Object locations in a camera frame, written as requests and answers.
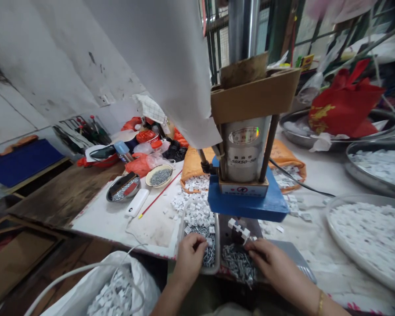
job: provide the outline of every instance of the woman's hand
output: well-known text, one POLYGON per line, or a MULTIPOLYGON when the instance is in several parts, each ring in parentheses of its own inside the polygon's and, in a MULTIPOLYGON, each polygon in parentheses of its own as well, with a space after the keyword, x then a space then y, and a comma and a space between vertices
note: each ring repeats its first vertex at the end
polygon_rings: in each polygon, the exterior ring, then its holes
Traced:
POLYGON ((172 278, 184 291, 189 291, 198 278, 207 246, 206 238, 198 233, 190 233, 180 242, 172 278))
POLYGON ((316 315, 320 289, 312 283, 287 254, 259 238, 245 245, 250 257, 275 290, 307 315, 316 315))

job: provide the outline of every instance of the white power bank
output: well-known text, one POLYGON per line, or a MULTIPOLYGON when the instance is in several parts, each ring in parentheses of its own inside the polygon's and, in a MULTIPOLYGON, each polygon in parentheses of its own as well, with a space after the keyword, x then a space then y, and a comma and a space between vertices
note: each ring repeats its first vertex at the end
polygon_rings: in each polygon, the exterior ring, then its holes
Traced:
POLYGON ((136 217, 139 213, 140 208, 145 203, 146 198, 149 195, 149 190, 147 189, 140 189, 133 200, 130 202, 129 206, 127 207, 126 213, 124 217, 136 217))

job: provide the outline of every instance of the bracelet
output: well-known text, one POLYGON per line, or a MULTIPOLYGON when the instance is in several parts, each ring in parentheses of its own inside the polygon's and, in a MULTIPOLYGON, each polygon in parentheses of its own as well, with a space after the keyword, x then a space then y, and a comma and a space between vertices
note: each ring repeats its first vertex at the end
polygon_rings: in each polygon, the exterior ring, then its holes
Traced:
POLYGON ((323 309, 323 291, 320 290, 320 298, 319 298, 319 307, 317 309, 317 316, 322 316, 322 309, 323 309))

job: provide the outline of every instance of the blue board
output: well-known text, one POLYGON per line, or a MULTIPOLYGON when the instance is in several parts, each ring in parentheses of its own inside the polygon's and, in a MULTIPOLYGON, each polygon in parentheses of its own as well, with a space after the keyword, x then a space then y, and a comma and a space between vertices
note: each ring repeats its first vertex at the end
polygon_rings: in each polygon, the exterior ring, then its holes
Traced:
MULTIPOLYGON (((219 166, 216 158, 214 158, 212 163, 215 167, 219 166)), ((225 215, 282 222, 289 213, 288 205, 269 168, 266 171, 266 177, 269 187, 268 193, 263 198, 222 194, 218 176, 211 176, 208 195, 208 203, 211 206, 211 210, 225 215)))

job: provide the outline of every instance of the white table surface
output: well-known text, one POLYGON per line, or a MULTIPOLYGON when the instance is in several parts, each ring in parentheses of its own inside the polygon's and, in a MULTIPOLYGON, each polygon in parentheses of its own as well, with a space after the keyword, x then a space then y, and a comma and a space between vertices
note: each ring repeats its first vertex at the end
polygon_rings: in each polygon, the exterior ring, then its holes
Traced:
MULTIPOLYGON (((334 195, 373 194, 372 191, 346 174, 343 165, 344 154, 310 153, 307 149, 290 143, 281 133, 280 127, 278 128, 277 138, 283 141, 294 155, 306 164, 306 184, 334 195)), ((174 175, 182 167, 182 162, 177 163, 174 175)), ((131 234, 125 232, 127 228, 127 231, 135 234, 141 243, 149 244, 144 248, 146 252, 172 259, 176 255, 180 220, 170 219, 169 214, 174 214, 171 200, 180 188, 180 178, 181 175, 141 219, 137 217, 126 219, 124 217, 124 211, 128 204, 119 205, 118 203, 108 203, 105 200, 104 195, 108 190, 108 184, 73 220, 72 228, 130 247, 137 245, 138 241, 131 234), (165 209, 168 210, 167 214, 163 214, 165 209)), ((144 179, 141 180, 141 184, 142 188, 146 187, 144 179)), ((161 189, 151 190, 141 212, 160 192, 161 189)), ((304 198, 304 203, 309 207, 307 212, 312 215, 313 222, 306 223, 301 218, 287 216, 279 224, 285 229, 284 233, 275 229, 278 223, 269 223, 271 234, 264 237, 294 243, 308 261, 317 278, 318 286, 342 306, 395 315, 395 293, 361 271, 342 252, 329 234, 326 208, 322 203, 325 197, 305 188, 300 188, 291 194, 304 198)))

